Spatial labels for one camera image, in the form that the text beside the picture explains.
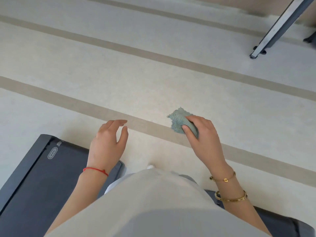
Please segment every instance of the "forearm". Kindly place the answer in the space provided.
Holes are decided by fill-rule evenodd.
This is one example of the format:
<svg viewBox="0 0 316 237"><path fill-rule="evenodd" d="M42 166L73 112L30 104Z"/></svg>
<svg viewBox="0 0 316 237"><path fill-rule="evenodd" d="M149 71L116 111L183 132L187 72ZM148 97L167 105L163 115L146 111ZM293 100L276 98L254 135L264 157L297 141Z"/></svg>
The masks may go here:
<svg viewBox="0 0 316 237"><path fill-rule="evenodd" d="M219 180L230 178L233 174L233 169L227 163L221 163L216 169L209 168L209 170L214 179ZM236 177L230 178L228 182L216 181L216 185L223 199L235 199L244 195L243 188ZM223 202L223 204L226 211L271 235L249 199L238 202Z"/></svg>
<svg viewBox="0 0 316 237"><path fill-rule="evenodd" d="M79 176L74 191L61 209L60 213L57 215L52 225L49 227L46 234L92 204L97 199L98 193L106 181L106 177L107 176L105 174L98 171L84 171Z"/></svg>

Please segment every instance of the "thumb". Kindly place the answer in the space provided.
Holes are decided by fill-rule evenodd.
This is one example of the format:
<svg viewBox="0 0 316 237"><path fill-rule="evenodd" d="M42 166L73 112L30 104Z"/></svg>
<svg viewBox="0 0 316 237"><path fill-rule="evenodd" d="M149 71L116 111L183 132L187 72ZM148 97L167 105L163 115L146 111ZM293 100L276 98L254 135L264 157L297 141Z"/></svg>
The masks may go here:
<svg viewBox="0 0 316 237"><path fill-rule="evenodd" d="M128 138L127 126L124 126L124 127L122 128L121 136L120 136L120 138L119 138L119 140L118 140L118 145L119 145L121 148L123 148L123 149L125 149L125 147L126 147L127 138Z"/></svg>
<svg viewBox="0 0 316 237"><path fill-rule="evenodd" d="M183 125L182 126L182 129L186 135L186 137L188 138L191 146L193 147L197 142L198 140L195 138L195 135L192 133L192 131L190 130L189 127L187 127L186 125Z"/></svg>

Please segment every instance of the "shirt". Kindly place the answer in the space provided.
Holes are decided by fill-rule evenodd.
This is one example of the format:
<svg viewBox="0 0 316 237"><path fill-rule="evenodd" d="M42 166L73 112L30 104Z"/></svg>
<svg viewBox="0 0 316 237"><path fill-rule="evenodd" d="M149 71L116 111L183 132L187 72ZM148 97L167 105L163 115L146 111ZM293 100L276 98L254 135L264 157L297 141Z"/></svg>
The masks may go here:
<svg viewBox="0 0 316 237"><path fill-rule="evenodd" d="M263 231L217 206L196 183L149 169L122 178L48 237L256 236Z"/></svg>

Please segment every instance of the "red string bracelet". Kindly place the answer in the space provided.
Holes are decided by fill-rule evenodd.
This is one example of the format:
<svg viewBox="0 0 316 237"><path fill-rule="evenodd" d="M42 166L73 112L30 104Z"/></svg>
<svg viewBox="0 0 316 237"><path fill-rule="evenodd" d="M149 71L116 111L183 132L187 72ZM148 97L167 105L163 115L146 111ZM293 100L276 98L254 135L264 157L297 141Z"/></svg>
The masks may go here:
<svg viewBox="0 0 316 237"><path fill-rule="evenodd" d="M105 170L99 170L99 169L93 168L93 167L86 167L86 168L83 169L83 171L85 171L86 169L97 170L97 171L102 172L102 173L105 174L106 176L109 176L109 175L105 172Z"/></svg>

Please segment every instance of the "gold bracelet charm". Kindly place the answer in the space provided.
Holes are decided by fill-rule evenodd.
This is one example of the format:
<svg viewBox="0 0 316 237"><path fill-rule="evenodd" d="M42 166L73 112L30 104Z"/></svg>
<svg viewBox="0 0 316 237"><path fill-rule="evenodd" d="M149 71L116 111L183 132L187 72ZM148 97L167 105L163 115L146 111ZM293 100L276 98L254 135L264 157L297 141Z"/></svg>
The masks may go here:
<svg viewBox="0 0 316 237"><path fill-rule="evenodd" d="M214 179L213 176L211 176L211 177L210 177L210 180L213 180L213 181L220 181L220 180L222 180L222 179Z"/></svg>
<svg viewBox="0 0 316 237"><path fill-rule="evenodd" d="M237 198L237 199L222 199L220 197L218 197L217 195L219 194L219 191L216 191L215 192L215 198L220 200L220 201L223 201L223 202L238 202L238 201L241 201L241 200L245 200L248 198L248 194L246 193L246 191L244 191L244 196L241 197L241 198Z"/></svg>

